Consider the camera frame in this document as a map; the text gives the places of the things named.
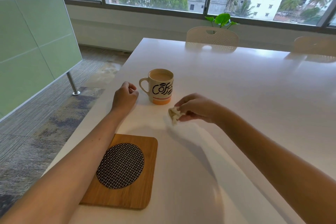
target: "white mug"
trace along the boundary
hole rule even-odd
[[[141,86],[142,81],[148,82],[148,91]],[[140,88],[145,91],[149,101],[156,105],[165,105],[170,102],[173,92],[174,74],[167,69],[153,69],[148,77],[139,81]]]

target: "perforated chair back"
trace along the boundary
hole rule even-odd
[[[223,28],[195,27],[187,32],[186,42],[237,47],[239,37],[236,33]]]
[[[294,52],[336,57],[336,40],[327,37],[301,36],[294,41]]]

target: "tabletop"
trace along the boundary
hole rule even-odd
[[[157,138],[149,205],[80,205],[71,223],[304,223],[218,127],[172,126],[167,111],[187,94],[203,94],[336,179],[336,65],[316,55],[144,38],[49,168],[109,112],[122,82],[138,86],[154,68],[174,73],[172,101],[154,105],[140,89],[117,130]]]

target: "mug handle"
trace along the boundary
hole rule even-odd
[[[141,78],[140,81],[139,81],[139,86],[140,86],[140,88],[141,88],[147,95],[149,95],[149,91],[145,90],[145,89],[141,86],[141,83],[142,83],[143,81],[147,81],[147,82],[148,82],[148,78],[146,78],[146,77]]]

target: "green partition panel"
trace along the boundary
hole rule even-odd
[[[82,57],[63,0],[0,0],[0,119]]]

